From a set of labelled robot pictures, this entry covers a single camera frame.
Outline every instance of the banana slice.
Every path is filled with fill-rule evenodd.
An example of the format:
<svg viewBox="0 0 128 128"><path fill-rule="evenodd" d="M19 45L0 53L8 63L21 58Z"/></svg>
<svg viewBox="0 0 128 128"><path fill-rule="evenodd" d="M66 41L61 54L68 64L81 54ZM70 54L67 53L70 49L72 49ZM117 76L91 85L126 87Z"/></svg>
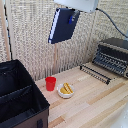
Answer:
<svg viewBox="0 0 128 128"><path fill-rule="evenodd" d="M72 89L71 89L70 85L69 85L68 83L66 83L66 84L67 84L67 86L68 86L68 88L69 88L70 92L71 92L71 93L73 93L73 91L72 91Z"/></svg>
<svg viewBox="0 0 128 128"><path fill-rule="evenodd" d="M68 92L68 94L73 93L72 89L70 88L68 83L64 83L64 88Z"/></svg>
<svg viewBox="0 0 128 128"><path fill-rule="evenodd" d="M63 87L60 89L60 92L63 94L68 94L68 92Z"/></svg>

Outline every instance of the light wood surface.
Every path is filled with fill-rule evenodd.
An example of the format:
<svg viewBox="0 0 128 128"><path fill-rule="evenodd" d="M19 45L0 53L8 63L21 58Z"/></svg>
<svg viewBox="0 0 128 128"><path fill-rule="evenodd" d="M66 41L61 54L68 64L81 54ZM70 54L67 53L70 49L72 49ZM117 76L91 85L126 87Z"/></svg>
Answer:
<svg viewBox="0 0 128 128"><path fill-rule="evenodd" d="M36 81L50 103L48 128L110 128L128 102L128 79L117 77L109 85L81 71L79 67L54 75L54 91L46 90L45 79ZM70 99L58 95L57 86L75 88Z"/></svg>

